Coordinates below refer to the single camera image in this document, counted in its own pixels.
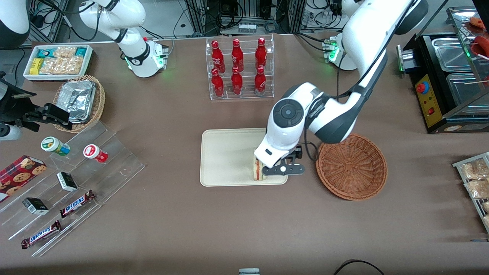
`stainless steel tray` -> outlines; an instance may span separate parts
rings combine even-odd
[[[477,83],[465,85],[467,82],[474,82],[475,77],[473,73],[451,73],[446,77],[446,81],[450,86],[453,100],[455,104],[461,105],[469,100],[471,97],[478,94],[481,89]],[[487,113],[489,112],[489,101],[486,99],[487,95],[470,104],[463,110],[465,113]]]
[[[442,70],[446,72],[471,71],[467,57],[457,38],[437,38],[431,41]]]

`red emergency stop button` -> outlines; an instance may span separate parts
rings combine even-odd
[[[416,91],[419,93],[424,92],[424,89],[425,89],[425,85],[423,83],[420,83],[416,86]]]
[[[423,81],[416,85],[416,91],[420,94],[426,94],[429,91],[429,84],[426,81]]]

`red switch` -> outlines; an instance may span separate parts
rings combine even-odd
[[[423,83],[420,83],[416,86],[416,91],[419,93],[424,92],[425,89],[426,89],[426,86]]]

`red cookie box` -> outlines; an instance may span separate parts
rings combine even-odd
[[[33,157],[22,156],[0,171],[0,203],[46,169],[44,162]]]

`cookie box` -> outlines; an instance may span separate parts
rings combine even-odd
[[[79,74],[60,74],[60,75],[41,75],[41,74],[30,74],[30,68],[34,60],[38,57],[38,54],[42,50],[57,48],[59,46],[69,46],[69,47],[77,47],[77,48],[86,48],[85,55],[83,57],[82,67],[80,69]],[[59,44],[59,45],[40,45],[32,48],[32,53],[29,57],[29,61],[27,62],[27,66],[25,66],[24,77],[30,81],[64,81],[68,79],[73,79],[75,77],[80,77],[85,75],[90,63],[90,58],[92,55],[93,49],[87,44]]]
[[[33,157],[22,156],[0,171],[0,203],[46,169],[44,162]]]

